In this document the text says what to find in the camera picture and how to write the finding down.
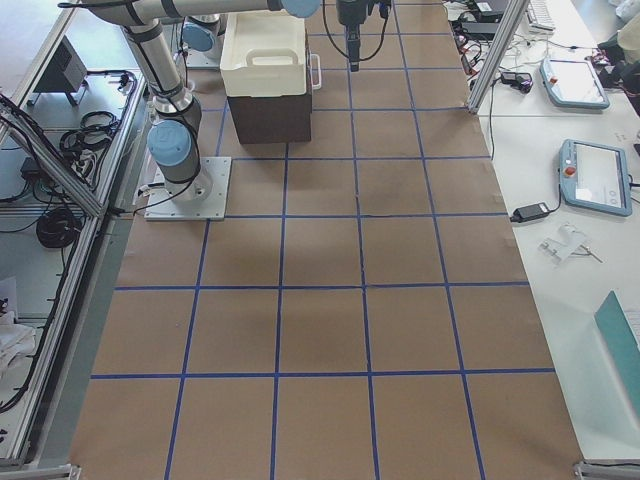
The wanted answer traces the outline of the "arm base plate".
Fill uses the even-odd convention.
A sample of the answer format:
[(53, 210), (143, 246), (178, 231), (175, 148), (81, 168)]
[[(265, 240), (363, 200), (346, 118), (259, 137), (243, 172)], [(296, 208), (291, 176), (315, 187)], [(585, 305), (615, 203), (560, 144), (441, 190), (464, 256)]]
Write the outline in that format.
[(230, 157), (202, 157), (201, 171), (187, 190), (175, 198), (182, 186), (165, 185), (164, 175), (155, 167), (153, 181), (161, 186), (150, 191), (151, 207), (143, 211), (148, 221), (223, 220), (226, 214), (232, 168)]
[(187, 52), (187, 66), (194, 69), (220, 67), (222, 37), (213, 28), (188, 23), (183, 31), (183, 43)]

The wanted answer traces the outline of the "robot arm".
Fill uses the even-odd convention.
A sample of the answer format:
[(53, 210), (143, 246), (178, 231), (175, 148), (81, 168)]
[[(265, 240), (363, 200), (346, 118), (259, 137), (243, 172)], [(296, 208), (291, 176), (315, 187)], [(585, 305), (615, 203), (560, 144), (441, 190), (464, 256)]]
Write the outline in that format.
[(246, 11), (286, 11), (308, 18), (319, 8), (318, 1), (79, 1), (61, 2), (60, 8), (83, 8), (96, 17), (117, 25), (149, 83), (153, 106), (161, 122), (152, 127), (147, 146), (158, 146), (153, 155), (172, 198), (197, 194), (193, 185), (201, 172), (198, 130), (201, 107), (187, 89), (163, 35), (162, 18)]
[(347, 59), (351, 72), (358, 72), (360, 67), (360, 27), (368, 16), (368, 2), (366, 0), (337, 0), (337, 19), (345, 29)]

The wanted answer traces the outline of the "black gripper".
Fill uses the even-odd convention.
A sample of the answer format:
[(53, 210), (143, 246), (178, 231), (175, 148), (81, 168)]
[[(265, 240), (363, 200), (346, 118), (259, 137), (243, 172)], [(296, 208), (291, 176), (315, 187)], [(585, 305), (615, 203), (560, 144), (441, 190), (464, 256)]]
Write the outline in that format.
[(366, 15), (339, 15), (339, 22), (345, 27), (346, 48), (348, 53), (349, 68), (351, 72), (358, 72), (360, 69), (360, 26), (366, 21)]

